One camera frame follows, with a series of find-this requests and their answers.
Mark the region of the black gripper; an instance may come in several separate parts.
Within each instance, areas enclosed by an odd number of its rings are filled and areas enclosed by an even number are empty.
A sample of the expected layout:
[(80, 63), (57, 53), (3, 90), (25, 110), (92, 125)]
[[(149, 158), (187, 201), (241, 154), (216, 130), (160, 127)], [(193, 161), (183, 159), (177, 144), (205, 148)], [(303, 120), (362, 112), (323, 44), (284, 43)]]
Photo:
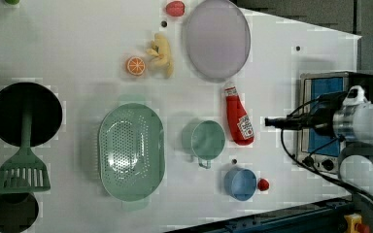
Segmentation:
[(314, 106), (308, 113), (297, 116), (279, 117), (264, 119), (266, 126), (273, 126), (280, 129), (301, 130), (313, 129), (322, 136), (333, 136), (333, 116), (341, 109), (342, 102), (346, 98), (346, 91), (322, 94), (312, 100)]

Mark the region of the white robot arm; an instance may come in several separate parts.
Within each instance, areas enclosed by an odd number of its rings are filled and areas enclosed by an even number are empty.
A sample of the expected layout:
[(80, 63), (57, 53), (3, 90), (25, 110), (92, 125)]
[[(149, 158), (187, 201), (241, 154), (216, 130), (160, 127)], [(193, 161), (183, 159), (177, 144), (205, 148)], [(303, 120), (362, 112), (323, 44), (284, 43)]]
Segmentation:
[(319, 145), (324, 149), (334, 143), (345, 147), (338, 152), (334, 166), (337, 176), (324, 175), (319, 168), (325, 161), (316, 162), (313, 155), (319, 149), (308, 152), (304, 160), (296, 164), (322, 176), (350, 192), (359, 193), (373, 200), (373, 103), (359, 93), (340, 91), (323, 94), (306, 103), (309, 112), (299, 106), (285, 117), (264, 120), (264, 124), (285, 132), (287, 130), (313, 131), (330, 139)]

